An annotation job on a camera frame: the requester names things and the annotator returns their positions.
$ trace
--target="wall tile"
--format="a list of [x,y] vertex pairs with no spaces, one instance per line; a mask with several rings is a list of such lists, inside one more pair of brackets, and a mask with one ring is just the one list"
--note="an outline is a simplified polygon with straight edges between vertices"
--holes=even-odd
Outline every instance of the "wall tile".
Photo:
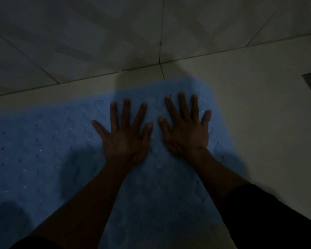
[[0,33],[59,82],[158,63],[162,0],[0,0]]
[[251,45],[311,34],[311,0],[286,0]]
[[0,37],[0,94],[50,84],[55,81]]
[[245,47],[283,0],[166,0],[161,61]]

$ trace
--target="right hand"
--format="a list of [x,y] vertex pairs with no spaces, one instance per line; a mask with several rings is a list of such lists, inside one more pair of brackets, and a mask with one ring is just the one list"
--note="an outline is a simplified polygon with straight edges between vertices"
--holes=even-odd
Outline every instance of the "right hand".
[[198,97],[194,94],[191,98],[191,114],[189,113],[184,92],[179,92],[181,115],[173,105],[169,96],[165,97],[165,104],[173,120],[170,129],[167,120],[158,117],[162,130],[163,140],[167,149],[174,155],[185,158],[193,163],[201,152],[207,150],[209,142],[208,123],[211,119],[211,110],[207,110],[203,119],[199,121]]

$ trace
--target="left hand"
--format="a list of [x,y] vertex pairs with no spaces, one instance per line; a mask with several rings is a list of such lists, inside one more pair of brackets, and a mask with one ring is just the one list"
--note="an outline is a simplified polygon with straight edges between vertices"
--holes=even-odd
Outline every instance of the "left hand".
[[133,165],[143,162],[149,151],[152,122],[145,125],[142,134],[139,132],[147,104],[146,102],[141,104],[133,124],[130,125],[130,100],[125,98],[120,127],[116,103],[112,102],[110,107],[111,132],[109,133],[95,120],[92,121],[92,126],[102,138],[106,162],[119,162],[133,167]]

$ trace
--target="black sleeve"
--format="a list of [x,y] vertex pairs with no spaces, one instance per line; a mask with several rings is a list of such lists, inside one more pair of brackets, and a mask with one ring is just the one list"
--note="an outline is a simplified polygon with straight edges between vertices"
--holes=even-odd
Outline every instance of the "black sleeve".
[[26,237],[16,242],[10,249],[62,249],[56,243],[44,238]]
[[311,248],[311,220],[253,184],[232,190],[221,216],[238,249]]

